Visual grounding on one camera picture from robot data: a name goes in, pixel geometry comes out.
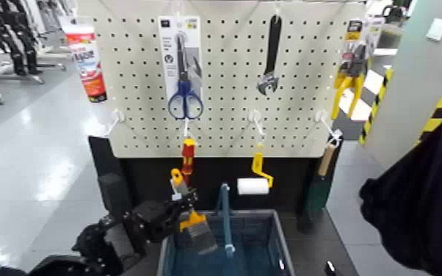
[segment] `wooden handle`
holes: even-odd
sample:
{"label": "wooden handle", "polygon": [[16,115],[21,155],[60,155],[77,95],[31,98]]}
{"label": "wooden handle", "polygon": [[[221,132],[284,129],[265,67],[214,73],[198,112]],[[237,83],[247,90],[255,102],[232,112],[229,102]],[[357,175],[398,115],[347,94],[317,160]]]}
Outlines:
{"label": "wooden handle", "polygon": [[324,155],[322,156],[322,160],[320,161],[320,166],[318,171],[318,174],[320,176],[324,177],[325,175],[327,175],[327,169],[329,169],[329,163],[333,157],[334,150],[336,148],[337,147],[333,144],[327,144]]}

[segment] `blue handle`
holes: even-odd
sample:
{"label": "blue handle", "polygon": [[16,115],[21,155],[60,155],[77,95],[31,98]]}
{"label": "blue handle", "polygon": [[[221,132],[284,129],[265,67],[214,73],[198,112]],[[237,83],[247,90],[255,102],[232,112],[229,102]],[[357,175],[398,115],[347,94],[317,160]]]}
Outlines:
{"label": "blue handle", "polygon": [[222,201],[222,220],[225,229],[225,250],[228,258],[232,258],[235,253],[235,247],[231,239],[231,224],[230,224],[230,200],[228,191],[230,187],[223,183],[221,185],[221,201]]}
{"label": "blue handle", "polygon": [[[173,116],[177,120],[183,120],[185,118],[189,118],[190,120],[194,120],[199,118],[202,113],[204,112],[204,105],[200,99],[200,97],[195,93],[195,91],[192,90],[192,83],[190,81],[178,81],[177,83],[178,91],[171,97],[171,99],[168,101],[168,112],[171,116]],[[189,103],[187,102],[188,99],[194,99],[194,101],[197,101],[200,110],[199,113],[196,116],[190,116],[189,113]],[[177,112],[173,112],[174,101],[181,101],[181,109],[182,113],[181,115],[178,115]]]}

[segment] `white wall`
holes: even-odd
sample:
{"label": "white wall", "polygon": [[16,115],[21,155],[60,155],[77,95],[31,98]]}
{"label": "white wall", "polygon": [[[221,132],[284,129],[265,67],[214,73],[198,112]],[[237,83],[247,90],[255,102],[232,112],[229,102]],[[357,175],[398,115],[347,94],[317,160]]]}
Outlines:
{"label": "white wall", "polygon": [[365,148],[384,167],[405,155],[419,138],[442,95],[442,41],[425,37],[442,1],[421,0],[407,23],[389,84]]}

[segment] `pegboard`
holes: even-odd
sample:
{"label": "pegboard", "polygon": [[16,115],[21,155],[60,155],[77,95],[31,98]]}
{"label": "pegboard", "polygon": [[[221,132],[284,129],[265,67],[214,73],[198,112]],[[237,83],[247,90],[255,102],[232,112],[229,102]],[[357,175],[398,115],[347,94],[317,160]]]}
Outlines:
{"label": "pegboard", "polygon": [[[157,24],[158,15],[173,14],[173,2],[79,1],[79,12],[95,24],[109,104],[126,114],[110,135],[116,157],[180,154],[184,122],[167,111]],[[252,109],[262,113],[265,156],[321,156],[328,133],[314,115],[331,109],[347,23],[363,16],[363,2],[281,1],[280,86],[267,96],[256,83],[266,65],[275,3],[182,2],[185,15],[201,19],[205,110],[189,124],[196,156],[252,156],[258,137],[247,120]]]}

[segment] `scissors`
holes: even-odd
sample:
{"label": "scissors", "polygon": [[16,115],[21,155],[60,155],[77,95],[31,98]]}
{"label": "scissors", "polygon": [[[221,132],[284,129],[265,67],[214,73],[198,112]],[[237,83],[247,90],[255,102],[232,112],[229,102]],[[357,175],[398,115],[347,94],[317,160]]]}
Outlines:
{"label": "scissors", "polygon": [[200,97],[192,89],[192,82],[186,67],[186,54],[184,39],[176,36],[178,58],[178,90],[168,101],[168,111],[177,120],[197,119],[204,111],[204,105]]}

